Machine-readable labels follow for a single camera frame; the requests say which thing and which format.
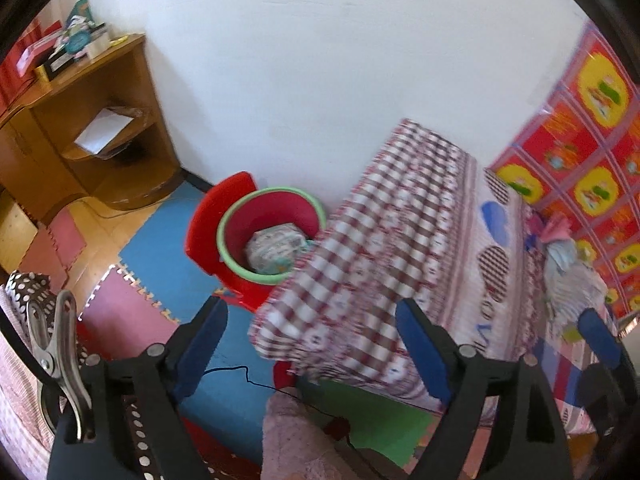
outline green rim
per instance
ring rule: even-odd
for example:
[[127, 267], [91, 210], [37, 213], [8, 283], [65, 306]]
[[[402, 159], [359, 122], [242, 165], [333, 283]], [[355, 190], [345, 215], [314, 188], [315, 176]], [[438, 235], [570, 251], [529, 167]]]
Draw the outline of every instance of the green rim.
[[282, 272], [280, 274], [266, 275], [257, 274], [256, 272], [251, 272], [249, 269], [245, 269], [231, 257], [231, 254], [229, 254], [229, 251], [226, 249], [224, 233], [227, 221], [229, 220], [229, 218], [231, 218], [231, 215], [242, 206], [242, 204], [245, 204], [256, 196], [271, 193], [274, 191], [289, 191], [291, 193], [295, 193], [296, 195], [300, 195], [307, 202], [309, 202], [316, 211], [321, 231], [324, 230], [326, 224], [326, 216], [324, 214], [324, 209], [322, 208], [321, 203], [317, 199], [309, 195], [309, 193], [306, 193], [301, 189], [295, 187], [265, 187], [264, 189], [259, 189], [258, 191], [249, 193], [248, 195], [243, 196], [240, 200], [235, 202], [226, 211], [226, 213], [222, 217], [222, 220], [220, 221], [220, 224], [218, 224], [218, 232], [216, 233], [216, 244], [218, 245], [218, 252], [220, 253], [220, 256], [222, 257], [222, 260], [224, 261], [226, 266], [229, 267], [229, 269], [231, 269], [234, 273], [249, 282], [260, 283], [261, 285], [277, 285], [289, 275], [290, 271]]

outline chair backrest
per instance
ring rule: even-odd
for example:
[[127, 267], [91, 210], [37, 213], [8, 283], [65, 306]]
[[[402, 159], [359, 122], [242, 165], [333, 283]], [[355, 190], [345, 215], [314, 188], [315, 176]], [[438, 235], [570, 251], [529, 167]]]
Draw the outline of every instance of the chair backrest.
[[184, 252], [209, 275], [228, 268], [220, 261], [216, 232], [225, 212], [243, 196], [257, 189], [246, 171], [236, 173], [209, 189], [191, 218]]

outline wooden desk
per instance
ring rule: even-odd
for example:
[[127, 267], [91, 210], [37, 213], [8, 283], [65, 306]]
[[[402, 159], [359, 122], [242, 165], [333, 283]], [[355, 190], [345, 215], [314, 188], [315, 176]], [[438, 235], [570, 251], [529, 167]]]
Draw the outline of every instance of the wooden desk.
[[[0, 116], [0, 183], [35, 219], [49, 223], [66, 204], [95, 196], [119, 210], [164, 198], [182, 181], [143, 51], [144, 35], [32, 85]], [[102, 160], [74, 141], [110, 105], [141, 108]]]

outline white paper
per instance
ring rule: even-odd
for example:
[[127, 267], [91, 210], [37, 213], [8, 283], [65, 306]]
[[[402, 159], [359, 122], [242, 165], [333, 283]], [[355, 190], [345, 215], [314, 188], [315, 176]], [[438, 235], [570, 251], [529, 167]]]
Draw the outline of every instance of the white paper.
[[96, 155], [109, 144], [133, 118], [103, 108], [76, 139], [76, 144]]

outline wooden floor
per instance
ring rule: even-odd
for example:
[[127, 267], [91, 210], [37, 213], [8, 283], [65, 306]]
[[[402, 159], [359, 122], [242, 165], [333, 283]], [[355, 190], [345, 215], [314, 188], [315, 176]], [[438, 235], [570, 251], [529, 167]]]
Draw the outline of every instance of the wooden floor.
[[[89, 295], [109, 269], [120, 261], [118, 254], [156, 211], [159, 203], [123, 214], [95, 198], [83, 198], [68, 206], [86, 247], [71, 269], [65, 288], [76, 297], [81, 310]], [[0, 264], [8, 272], [17, 269], [37, 232], [36, 227], [6, 193], [0, 197]]]

